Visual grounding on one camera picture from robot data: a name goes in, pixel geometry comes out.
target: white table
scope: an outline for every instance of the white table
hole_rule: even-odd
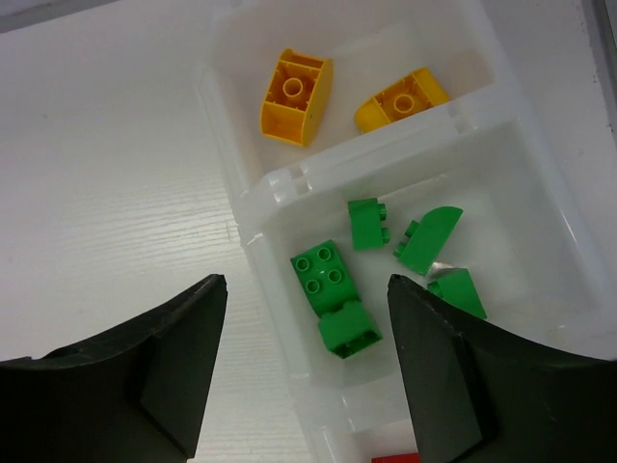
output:
[[[571,30],[579,2],[486,3],[566,174],[588,181],[569,169],[584,144],[615,148],[584,24]],[[207,6],[122,0],[0,36],[0,359],[39,357],[224,273],[228,315],[196,461],[309,461],[192,87]],[[548,7],[563,13],[554,31]],[[516,21],[532,32],[521,37]],[[572,69],[563,92],[574,101],[546,83]],[[571,116],[555,122],[554,111]]]

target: plastic tray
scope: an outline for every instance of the plastic tray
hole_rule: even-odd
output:
[[[315,457],[360,462],[416,448],[386,294],[392,273],[425,283],[392,251],[433,207],[465,211],[434,268],[469,268],[490,322],[588,353],[614,290],[479,1],[252,3],[219,18],[198,90]],[[308,149],[259,132],[260,103],[287,47],[335,62]],[[424,66],[452,101],[360,136],[356,109]],[[392,241],[354,252],[346,202],[370,197],[387,205]],[[323,346],[289,263],[326,239],[384,334],[344,361]],[[565,323],[579,329],[557,330]]]

